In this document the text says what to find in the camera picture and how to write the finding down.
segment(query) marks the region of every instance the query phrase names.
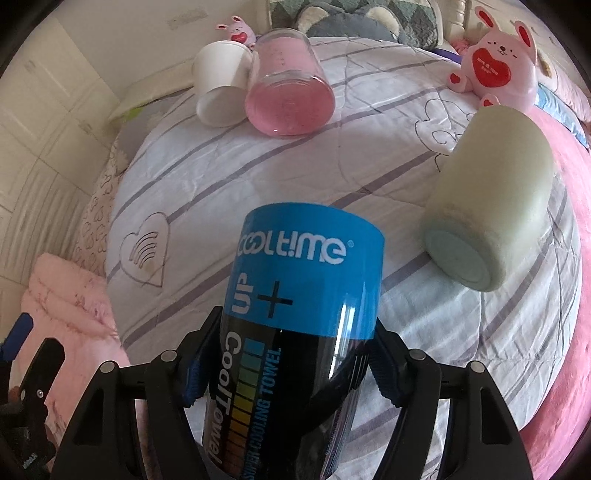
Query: pink fluffy blanket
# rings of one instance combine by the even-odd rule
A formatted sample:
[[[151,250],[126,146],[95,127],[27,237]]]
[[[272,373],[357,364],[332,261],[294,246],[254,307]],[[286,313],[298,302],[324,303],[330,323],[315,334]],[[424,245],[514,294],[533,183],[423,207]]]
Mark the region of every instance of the pink fluffy blanket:
[[[99,365],[112,359],[125,367],[129,359],[119,342],[106,280],[67,260],[50,254],[37,259],[21,308],[34,326],[15,361],[13,384],[20,383],[45,338],[56,338],[66,352],[46,401],[46,425],[59,444]]]

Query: pink bedding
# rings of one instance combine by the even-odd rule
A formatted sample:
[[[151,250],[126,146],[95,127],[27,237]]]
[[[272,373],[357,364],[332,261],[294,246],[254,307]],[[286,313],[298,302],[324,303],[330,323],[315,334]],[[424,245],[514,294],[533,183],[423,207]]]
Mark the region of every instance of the pink bedding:
[[[550,392],[521,430],[536,480],[548,480],[591,418],[591,156],[573,135],[538,108],[530,118],[550,142],[579,224],[583,286],[569,352]]]
[[[24,375],[42,341],[57,338],[66,360],[47,396],[46,425],[59,444],[88,382],[108,359],[129,365],[115,329],[106,280],[67,260],[43,254],[35,263],[21,301],[33,317],[33,331],[15,361]],[[13,378],[19,384],[20,378]]]

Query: pink bunny plush toy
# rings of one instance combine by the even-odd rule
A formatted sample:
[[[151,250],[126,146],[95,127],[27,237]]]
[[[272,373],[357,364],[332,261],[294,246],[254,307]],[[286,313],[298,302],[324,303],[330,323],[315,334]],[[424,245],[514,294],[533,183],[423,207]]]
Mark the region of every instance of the pink bunny plush toy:
[[[526,113],[535,102],[537,52],[530,29],[514,23],[517,36],[499,30],[492,15],[476,7],[476,15],[491,29],[470,47],[462,66],[450,74],[447,85],[454,92],[474,91],[480,106],[506,105]]]
[[[228,40],[237,41],[238,43],[242,43],[251,49],[255,46],[255,33],[238,15],[232,16],[231,25],[224,25],[220,23],[219,25],[216,25],[216,28],[218,30],[225,30],[228,32]]]

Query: white bedsheet with gray stripes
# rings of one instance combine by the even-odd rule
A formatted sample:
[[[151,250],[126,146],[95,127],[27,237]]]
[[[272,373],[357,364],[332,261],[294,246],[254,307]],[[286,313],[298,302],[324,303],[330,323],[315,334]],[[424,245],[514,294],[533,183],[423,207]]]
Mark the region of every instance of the white bedsheet with gray stripes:
[[[493,293],[462,287],[430,261],[418,224],[477,98],[446,89],[453,64],[422,50],[363,39],[314,45],[337,103],[319,132],[278,139],[247,122],[205,127],[189,91],[138,151],[115,200],[106,269],[131,361],[175,348],[222,304],[250,210],[316,202],[361,215],[384,233],[384,324],[437,361],[484,362],[524,426],[560,370],[579,308],[579,234],[562,181],[554,181],[536,249],[506,284]],[[343,479],[373,476],[397,417],[371,373],[362,388],[337,472]],[[200,438],[203,403],[189,416]],[[425,477],[437,468],[445,423],[442,414]]]

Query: white paper cup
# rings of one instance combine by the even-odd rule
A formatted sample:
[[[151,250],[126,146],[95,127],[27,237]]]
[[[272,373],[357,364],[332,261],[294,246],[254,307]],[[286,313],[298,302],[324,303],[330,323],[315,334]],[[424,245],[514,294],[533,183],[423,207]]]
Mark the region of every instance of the white paper cup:
[[[221,40],[204,46],[193,63],[197,116],[210,127],[229,127],[246,118],[252,52],[245,45]]]

